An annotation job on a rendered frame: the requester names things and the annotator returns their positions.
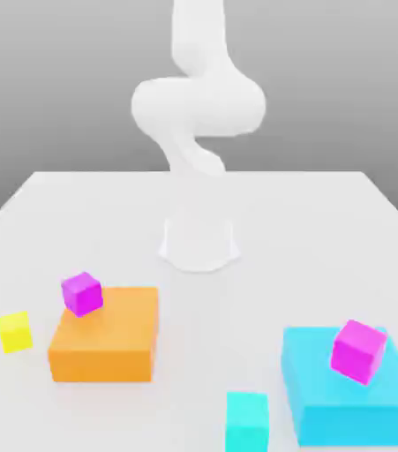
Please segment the small turquoise cube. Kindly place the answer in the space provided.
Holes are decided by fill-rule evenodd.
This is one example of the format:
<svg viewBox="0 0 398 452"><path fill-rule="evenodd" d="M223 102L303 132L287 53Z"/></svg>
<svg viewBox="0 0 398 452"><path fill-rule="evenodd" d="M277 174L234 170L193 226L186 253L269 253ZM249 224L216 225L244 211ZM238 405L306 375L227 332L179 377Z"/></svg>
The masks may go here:
<svg viewBox="0 0 398 452"><path fill-rule="evenodd" d="M230 391L226 402L225 452L267 452L267 394Z"/></svg>

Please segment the small magenta cube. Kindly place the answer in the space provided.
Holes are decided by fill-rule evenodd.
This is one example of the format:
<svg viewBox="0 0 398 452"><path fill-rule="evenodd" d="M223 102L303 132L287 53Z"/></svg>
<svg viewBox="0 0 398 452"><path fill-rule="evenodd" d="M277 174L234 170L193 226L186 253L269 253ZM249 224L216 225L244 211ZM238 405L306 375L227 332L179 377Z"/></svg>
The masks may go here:
<svg viewBox="0 0 398 452"><path fill-rule="evenodd" d="M87 272L61 283L64 304L77 317L83 317L103 307L101 284Z"/></svg>
<svg viewBox="0 0 398 452"><path fill-rule="evenodd" d="M379 369L386 345L385 332L348 320L334 339L330 367L367 386Z"/></svg>

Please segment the small yellow cube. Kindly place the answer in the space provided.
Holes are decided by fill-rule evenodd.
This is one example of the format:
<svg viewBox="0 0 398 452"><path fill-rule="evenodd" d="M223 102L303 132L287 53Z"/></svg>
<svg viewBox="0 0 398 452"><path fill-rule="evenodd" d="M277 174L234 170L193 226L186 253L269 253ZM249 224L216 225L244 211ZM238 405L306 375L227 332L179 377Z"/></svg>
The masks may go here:
<svg viewBox="0 0 398 452"><path fill-rule="evenodd" d="M27 311L1 316L0 338L4 353L32 348L33 338Z"/></svg>

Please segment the large light blue box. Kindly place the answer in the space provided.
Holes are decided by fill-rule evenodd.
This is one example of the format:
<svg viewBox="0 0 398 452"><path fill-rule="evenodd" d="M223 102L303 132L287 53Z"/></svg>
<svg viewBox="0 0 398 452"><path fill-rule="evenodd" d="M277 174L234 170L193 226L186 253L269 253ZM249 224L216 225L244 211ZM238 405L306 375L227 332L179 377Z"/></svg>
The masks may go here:
<svg viewBox="0 0 398 452"><path fill-rule="evenodd" d="M301 446L398 446L398 350L392 340L369 385L330 367L335 327L287 327L282 376Z"/></svg>

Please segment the large orange box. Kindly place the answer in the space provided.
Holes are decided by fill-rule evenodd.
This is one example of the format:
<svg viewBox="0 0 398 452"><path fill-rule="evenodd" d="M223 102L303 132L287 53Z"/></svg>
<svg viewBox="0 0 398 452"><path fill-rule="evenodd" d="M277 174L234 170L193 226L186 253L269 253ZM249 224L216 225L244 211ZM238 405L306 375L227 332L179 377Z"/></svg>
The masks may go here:
<svg viewBox="0 0 398 452"><path fill-rule="evenodd" d="M147 382L159 331L155 287L111 287L83 317L63 312L48 348L55 382Z"/></svg>

